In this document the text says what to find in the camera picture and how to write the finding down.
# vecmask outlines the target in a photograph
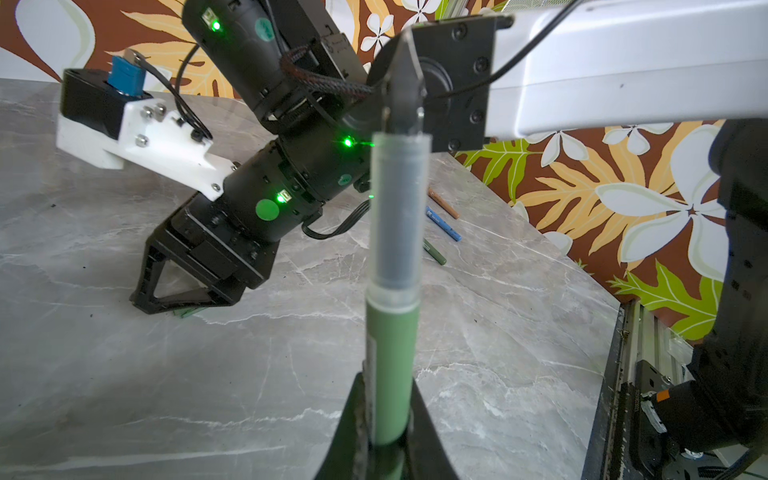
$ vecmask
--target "green pen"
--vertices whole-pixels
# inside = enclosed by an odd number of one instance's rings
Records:
[[[424,239],[424,250],[427,251],[430,255],[432,255],[432,258],[437,260],[437,263],[440,265],[445,265],[448,261],[445,259],[443,255],[440,254],[439,251],[437,251],[436,248],[432,246],[430,242],[427,241],[427,239]]]

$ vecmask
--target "white mounting bracket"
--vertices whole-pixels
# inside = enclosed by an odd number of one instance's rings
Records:
[[[128,160],[216,200],[236,167],[209,154],[213,142],[193,140],[193,128],[165,109],[157,98],[126,103],[117,140],[59,114],[56,147],[99,168],[121,170]]]

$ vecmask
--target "blue marker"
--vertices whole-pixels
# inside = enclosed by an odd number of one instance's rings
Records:
[[[460,242],[460,241],[462,241],[462,236],[461,236],[461,235],[459,235],[458,233],[456,233],[456,231],[455,231],[455,230],[453,230],[453,229],[451,228],[451,226],[450,226],[450,225],[448,225],[448,224],[445,222],[445,220],[443,220],[442,218],[440,218],[440,216],[439,216],[438,214],[436,214],[436,213],[435,213],[435,211],[434,211],[434,210],[432,210],[432,209],[431,209],[431,208],[429,208],[429,207],[427,207],[427,217],[431,218],[433,222],[437,223],[437,224],[438,224],[438,226],[439,226],[440,228],[442,228],[443,230],[445,230],[445,232],[446,232],[448,235],[450,235],[450,236],[453,238],[453,240],[456,240],[457,242]]]

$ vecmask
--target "brown marker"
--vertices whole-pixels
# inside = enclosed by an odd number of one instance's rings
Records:
[[[432,198],[443,210],[448,212],[451,217],[458,218],[458,212],[453,210],[453,207],[448,205],[448,203],[445,202],[445,200],[443,200],[432,188],[427,189],[427,194],[429,195],[429,198]]]

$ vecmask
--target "marker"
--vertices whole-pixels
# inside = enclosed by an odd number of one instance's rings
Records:
[[[458,212],[456,210],[453,210],[453,207],[448,205],[448,202],[442,199],[437,192],[435,192],[432,188],[427,189],[427,195],[429,195],[429,198],[433,199],[435,203],[437,203],[440,207],[442,207],[443,210],[448,212],[451,217],[458,218]]]
[[[427,239],[424,239],[424,250],[427,251],[430,255],[432,255],[432,258],[437,260],[437,263],[440,265],[445,265],[448,261],[445,259],[443,255],[440,254],[439,251],[437,251],[436,248],[432,246],[430,242],[427,241]]]
[[[462,241],[462,236],[456,233],[455,230],[453,230],[451,226],[445,222],[445,220],[440,218],[440,216],[429,207],[427,207],[427,217],[429,217],[433,222],[437,223],[440,228],[445,230],[445,232],[450,235],[453,240],[456,240],[457,242]]]

